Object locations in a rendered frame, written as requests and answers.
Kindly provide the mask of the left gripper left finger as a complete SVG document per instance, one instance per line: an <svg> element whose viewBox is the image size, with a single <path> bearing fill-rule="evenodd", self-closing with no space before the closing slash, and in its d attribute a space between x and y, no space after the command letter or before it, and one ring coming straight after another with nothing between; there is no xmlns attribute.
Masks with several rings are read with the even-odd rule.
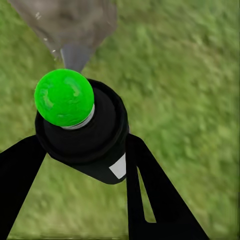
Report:
<svg viewBox="0 0 240 240"><path fill-rule="evenodd" d="M7 240L46 154L36 134L0 153L0 240Z"/></svg>

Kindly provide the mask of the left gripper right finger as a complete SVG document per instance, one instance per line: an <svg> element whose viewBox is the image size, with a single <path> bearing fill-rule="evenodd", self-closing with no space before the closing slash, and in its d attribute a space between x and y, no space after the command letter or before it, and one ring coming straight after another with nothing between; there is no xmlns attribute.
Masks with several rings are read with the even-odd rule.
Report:
<svg viewBox="0 0 240 240"><path fill-rule="evenodd" d="M210 240L144 141L125 140L129 240ZM137 167L156 223L145 220Z"/></svg>

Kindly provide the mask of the pesticide atomizer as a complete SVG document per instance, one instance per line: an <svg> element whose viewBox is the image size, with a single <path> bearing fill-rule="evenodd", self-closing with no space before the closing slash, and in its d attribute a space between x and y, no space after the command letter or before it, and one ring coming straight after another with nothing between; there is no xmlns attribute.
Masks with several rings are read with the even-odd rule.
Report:
<svg viewBox="0 0 240 240"><path fill-rule="evenodd" d="M81 74L89 49L69 43L60 52L65 69L52 70L35 89L36 136L53 159L106 184L121 183L131 134L124 102L105 83Z"/></svg>

